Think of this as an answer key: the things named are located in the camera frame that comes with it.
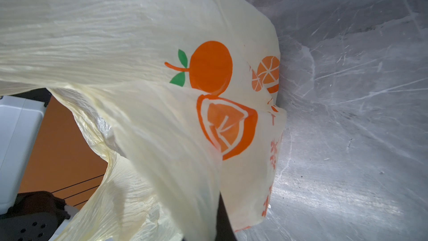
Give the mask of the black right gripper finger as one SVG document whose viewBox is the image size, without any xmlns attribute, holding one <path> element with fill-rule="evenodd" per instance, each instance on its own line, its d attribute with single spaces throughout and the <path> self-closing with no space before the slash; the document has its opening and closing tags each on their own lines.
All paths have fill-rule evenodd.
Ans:
<svg viewBox="0 0 428 241">
<path fill-rule="evenodd" d="M 222 195 L 219 197 L 216 219 L 215 241 L 236 241 L 236 237 L 231 227 Z"/>
</svg>

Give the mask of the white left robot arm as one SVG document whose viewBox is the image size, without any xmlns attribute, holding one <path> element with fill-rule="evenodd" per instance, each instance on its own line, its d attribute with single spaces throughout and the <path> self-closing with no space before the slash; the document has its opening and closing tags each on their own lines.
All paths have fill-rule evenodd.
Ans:
<svg viewBox="0 0 428 241">
<path fill-rule="evenodd" d="M 1 240 L 54 241 L 78 212 L 47 191 L 20 193 L 51 93 L 1 97 Z"/>
</svg>

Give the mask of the yellow printed plastic bag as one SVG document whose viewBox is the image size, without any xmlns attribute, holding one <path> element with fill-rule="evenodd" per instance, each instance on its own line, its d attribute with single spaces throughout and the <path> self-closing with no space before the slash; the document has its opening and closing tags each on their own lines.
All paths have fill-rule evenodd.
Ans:
<svg viewBox="0 0 428 241">
<path fill-rule="evenodd" d="M 1 94 L 46 88 L 108 163 L 61 241 L 212 241 L 269 210 L 280 49 L 245 0 L 1 0 Z"/>
</svg>

